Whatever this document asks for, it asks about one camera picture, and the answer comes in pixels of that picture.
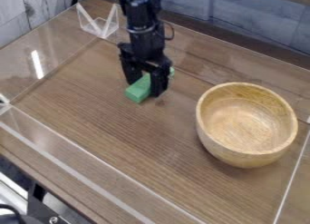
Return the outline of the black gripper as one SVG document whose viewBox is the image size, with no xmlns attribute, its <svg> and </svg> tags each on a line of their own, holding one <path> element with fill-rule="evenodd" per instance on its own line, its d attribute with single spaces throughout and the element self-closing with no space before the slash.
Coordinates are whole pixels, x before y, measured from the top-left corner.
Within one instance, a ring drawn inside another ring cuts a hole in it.
<svg viewBox="0 0 310 224">
<path fill-rule="evenodd" d="M 164 35 L 163 26 L 144 29 L 127 28 L 129 42 L 119 42 L 123 74 L 128 84 L 133 84 L 149 73 L 149 94 L 159 97 L 167 90 L 172 62 L 164 55 L 165 42 L 173 37 Z"/>
</svg>

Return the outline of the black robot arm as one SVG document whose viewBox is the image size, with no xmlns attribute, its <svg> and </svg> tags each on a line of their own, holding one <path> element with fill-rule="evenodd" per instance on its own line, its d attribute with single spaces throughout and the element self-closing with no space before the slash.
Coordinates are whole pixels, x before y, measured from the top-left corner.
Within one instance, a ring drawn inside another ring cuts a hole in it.
<svg viewBox="0 0 310 224">
<path fill-rule="evenodd" d="M 149 75 L 149 95 L 159 97 L 167 90 L 172 61 L 164 54 L 165 42 L 175 38 L 164 33 L 159 18 L 161 0 L 119 0 L 125 17 L 129 42 L 119 42 L 125 81 L 133 84 L 143 72 Z"/>
</svg>

